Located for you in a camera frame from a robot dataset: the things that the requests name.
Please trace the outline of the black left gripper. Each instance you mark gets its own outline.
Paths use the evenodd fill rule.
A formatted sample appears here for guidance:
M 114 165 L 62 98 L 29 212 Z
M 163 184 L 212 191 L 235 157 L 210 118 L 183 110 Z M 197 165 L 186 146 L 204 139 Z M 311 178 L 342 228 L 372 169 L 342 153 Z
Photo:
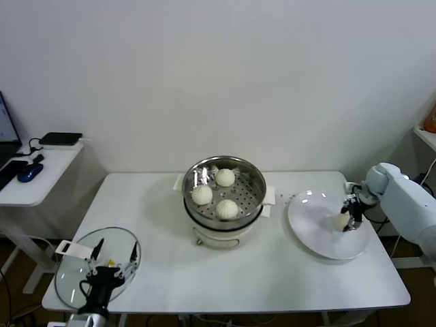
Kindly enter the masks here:
M 104 238 L 93 248 L 89 258 L 85 260 L 88 271 L 85 280 L 80 281 L 80 291 L 85 297 L 85 304 L 80 312 L 108 312 L 110 297 L 115 288 L 121 286 L 120 277 L 132 276 L 139 266 L 138 241 L 134 243 L 129 261 L 119 267 L 96 266 Z

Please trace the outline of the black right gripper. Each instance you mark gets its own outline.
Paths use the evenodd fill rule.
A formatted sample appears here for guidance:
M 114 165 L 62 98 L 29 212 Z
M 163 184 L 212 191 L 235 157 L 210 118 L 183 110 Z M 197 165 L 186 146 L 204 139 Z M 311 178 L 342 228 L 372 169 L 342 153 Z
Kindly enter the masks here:
M 351 219 L 345 224 L 343 232 L 357 230 L 362 224 L 362 215 L 364 212 L 364 208 L 357 196 L 350 197 L 348 200 L 344 201 L 341 212 L 346 213 L 347 211 L 349 211 Z

